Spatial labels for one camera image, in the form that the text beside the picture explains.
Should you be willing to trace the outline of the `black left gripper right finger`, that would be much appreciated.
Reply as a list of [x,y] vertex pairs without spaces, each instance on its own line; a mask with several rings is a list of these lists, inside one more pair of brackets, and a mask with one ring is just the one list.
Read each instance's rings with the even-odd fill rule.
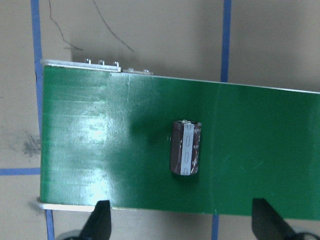
[[258,240],[300,239],[300,236],[264,198],[252,200],[251,228]]

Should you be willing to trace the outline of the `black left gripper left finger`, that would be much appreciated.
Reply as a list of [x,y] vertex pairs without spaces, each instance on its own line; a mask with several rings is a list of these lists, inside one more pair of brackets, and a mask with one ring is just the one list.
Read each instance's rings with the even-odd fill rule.
[[85,223],[81,240],[109,240],[112,233],[111,206],[109,200],[100,200]]

